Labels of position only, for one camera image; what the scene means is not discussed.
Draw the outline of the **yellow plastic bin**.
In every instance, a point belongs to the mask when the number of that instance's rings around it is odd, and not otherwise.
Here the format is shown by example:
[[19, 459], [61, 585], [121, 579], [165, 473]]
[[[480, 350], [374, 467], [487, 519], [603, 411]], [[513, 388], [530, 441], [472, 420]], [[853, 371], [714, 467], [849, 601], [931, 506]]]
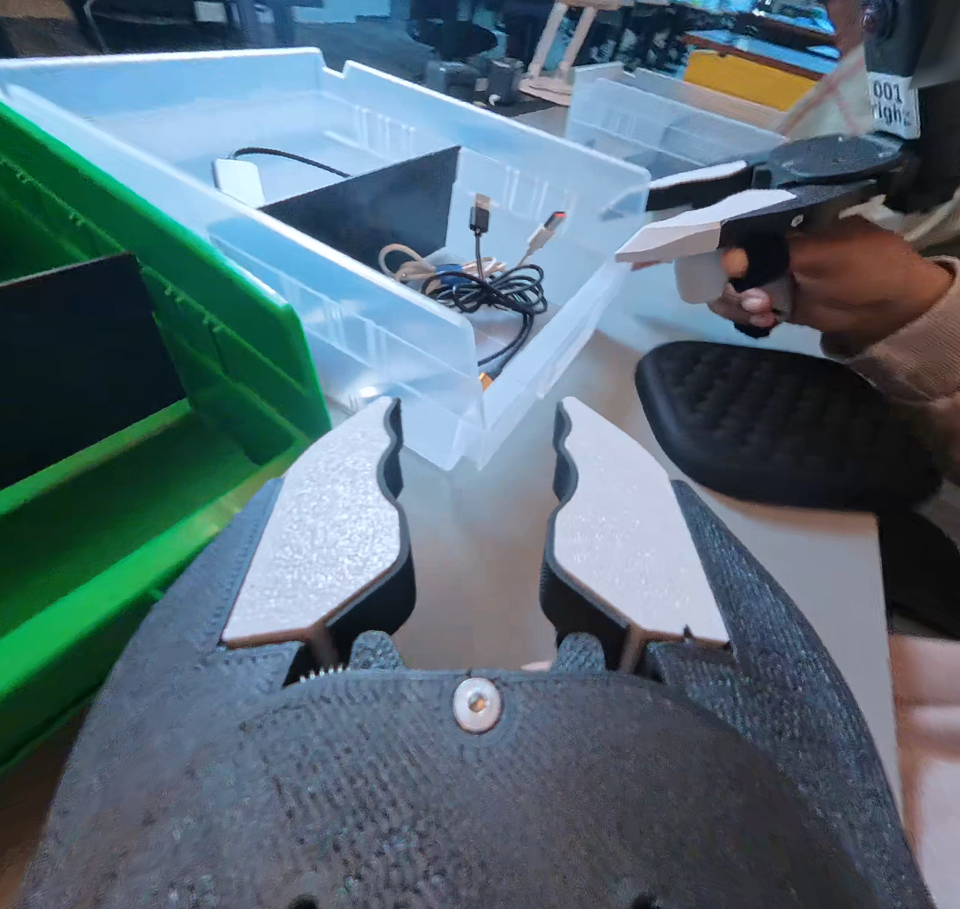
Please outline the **yellow plastic bin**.
[[776, 61], [756, 61], [743, 54], [692, 49], [682, 79], [695, 87], [776, 111], [789, 111], [822, 79]]

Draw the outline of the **small black device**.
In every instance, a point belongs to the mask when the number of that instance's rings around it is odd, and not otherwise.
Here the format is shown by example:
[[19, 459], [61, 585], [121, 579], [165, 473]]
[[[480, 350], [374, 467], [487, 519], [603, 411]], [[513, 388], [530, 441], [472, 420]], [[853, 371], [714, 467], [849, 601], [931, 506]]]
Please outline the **small black device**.
[[523, 70], [521, 61], [505, 56], [477, 63], [431, 59], [426, 65], [423, 84], [441, 95], [502, 109], [521, 99]]

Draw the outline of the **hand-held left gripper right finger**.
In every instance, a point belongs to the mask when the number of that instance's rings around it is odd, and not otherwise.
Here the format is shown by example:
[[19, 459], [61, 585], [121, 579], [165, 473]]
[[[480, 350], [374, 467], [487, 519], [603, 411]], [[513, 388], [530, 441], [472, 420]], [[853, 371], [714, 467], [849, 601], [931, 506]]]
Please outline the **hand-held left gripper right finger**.
[[730, 646], [671, 479], [635, 439], [579, 399], [557, 404], [539, 603], [558, 643], [592, 637], [612, 671], [650, 643]]

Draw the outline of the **white usb cable blue tape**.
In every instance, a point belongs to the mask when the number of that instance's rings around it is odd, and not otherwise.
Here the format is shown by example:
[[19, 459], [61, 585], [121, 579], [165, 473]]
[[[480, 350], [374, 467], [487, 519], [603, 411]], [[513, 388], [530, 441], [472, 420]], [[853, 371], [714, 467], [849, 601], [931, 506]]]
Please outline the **white usb cable blue tape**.
[[448, 255], [434, 254], [421, 256], [413, 248], [402, 243], [390, 243], [383, 246], [377, 256], [380, 272], [401, 284], [413, 284], [438, 279], [455, 271], [465, 273], [473, 279], [490, 279], [509, 269], [518, 269], [543, 249], [557, 231], [566, 223], [568, 213], [557, 210], [537, 228], [529, 237], [520, 260], [508, 265], [492, 256], [474, 256], [471, 261], [455, 260]]

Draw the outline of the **clear plastic bin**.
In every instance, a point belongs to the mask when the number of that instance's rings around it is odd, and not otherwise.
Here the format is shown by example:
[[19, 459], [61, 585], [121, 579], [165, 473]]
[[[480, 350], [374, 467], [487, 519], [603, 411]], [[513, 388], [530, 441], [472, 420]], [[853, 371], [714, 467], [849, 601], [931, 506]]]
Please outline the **clear plastic bin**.
[[[356, 412], [402, 401], [406, 446], [442, 470], [482, 468], [554, 387], [628, 278], [617, 250], [644, 214], [601, 220], [646, 190], [644, 169], [313, 48], [2, 61], [2, 104], [216, 246], [298, 315], [329, 402]], [[486, 391], [478, 360], [520, 324], [464, 315], [221, 193], [211, 164], [248, 146], [351, 174], [461, 147], [446, 243], [474, 258], [476, 195], [490, 204], [482, 252], [514, 265], [554, 211], [565, 224], [532, 262], [546, 313]], [[267, 205], [340, 183], [278, 158], [251, 159]]]
[[576, 68], [565, 138], [645, 168], [654, 180], [742, 160], [785, 142], [782, 113], [620, 63]]

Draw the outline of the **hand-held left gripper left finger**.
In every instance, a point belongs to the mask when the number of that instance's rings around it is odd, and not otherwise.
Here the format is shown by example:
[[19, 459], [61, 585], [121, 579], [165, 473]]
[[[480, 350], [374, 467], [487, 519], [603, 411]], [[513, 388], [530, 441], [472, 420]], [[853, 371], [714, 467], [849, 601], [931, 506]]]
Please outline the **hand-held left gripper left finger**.
[[221, 643], [294, 643], [318, 670], [413, 614], [416, 573], [403, 490], [402, 402], [383, 397], [318, 439], [270, 496]]

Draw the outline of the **braided usb cable orange plugs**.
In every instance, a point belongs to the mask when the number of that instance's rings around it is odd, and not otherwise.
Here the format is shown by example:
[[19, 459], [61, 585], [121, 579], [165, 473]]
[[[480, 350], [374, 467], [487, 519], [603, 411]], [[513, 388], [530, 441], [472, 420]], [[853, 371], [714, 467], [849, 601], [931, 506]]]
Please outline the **braided usb cable orange plugs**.
[[523, 314], [519, 318], [520, 325], [512, 339], [506, 345], [478, 360], [478, 379], [482, 392], [486, 392], [494, 384], [530, 339], [534, 330], [534, 315]]

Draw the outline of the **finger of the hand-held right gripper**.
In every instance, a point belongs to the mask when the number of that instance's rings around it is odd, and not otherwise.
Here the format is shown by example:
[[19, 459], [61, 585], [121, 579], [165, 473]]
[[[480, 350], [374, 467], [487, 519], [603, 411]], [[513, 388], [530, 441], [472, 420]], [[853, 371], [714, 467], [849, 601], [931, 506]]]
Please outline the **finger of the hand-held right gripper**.
[[651, 181], [646, 190], [619, 195], [603, 209], [600, 220], [713, 205], [750, 189], [755, 168], [755, 163], [735, 160], [666, 175]]
[[711, 253], [719, 249], [726, 223], [796, 202], [797, 195], [783, 189], [750, 189], [729, 195], [711, 205], [644, 225], [618, 248], [614, 260], [644, 267]]

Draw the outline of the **silver usb hub with cable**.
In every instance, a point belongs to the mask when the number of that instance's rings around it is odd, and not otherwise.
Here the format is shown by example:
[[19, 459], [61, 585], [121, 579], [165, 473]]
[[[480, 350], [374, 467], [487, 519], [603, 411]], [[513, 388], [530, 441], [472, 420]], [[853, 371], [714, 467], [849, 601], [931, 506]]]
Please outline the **silver usb hub with cable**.
[[281, 159], [297, 163], [323, 171], [338, 180], [346, 180], [352, 176], [349, 172], [320, 160], [274, 147], [240, 147], [226, 158], [214, 159], [211, 171], [215, 187], [222, 194], [254, 209], [262, 209], [267, 205], [258, 165], [252, 161], [254, 158]]

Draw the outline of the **green plastic bin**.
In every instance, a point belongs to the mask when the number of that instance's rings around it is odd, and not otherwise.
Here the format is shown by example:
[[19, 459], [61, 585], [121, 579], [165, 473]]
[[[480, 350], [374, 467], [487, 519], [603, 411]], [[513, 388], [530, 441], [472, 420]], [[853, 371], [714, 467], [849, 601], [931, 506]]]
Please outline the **green plastic bin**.
[[95, 696], [150, 607], [330, 429], [294, 309], [2, 104], [1, 280], [133, 254], [186, 397], [1, 484], [1, 767]]

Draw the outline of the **person's beige hoodie torso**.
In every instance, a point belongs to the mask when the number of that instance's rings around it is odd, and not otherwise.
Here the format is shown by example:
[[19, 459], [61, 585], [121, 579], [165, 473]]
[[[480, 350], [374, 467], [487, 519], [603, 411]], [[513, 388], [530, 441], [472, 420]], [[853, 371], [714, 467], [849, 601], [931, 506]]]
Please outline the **person's beige hoodie torso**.
[[959, 643], [890, 634], [903, 819], [939, 908], [959, 906]]

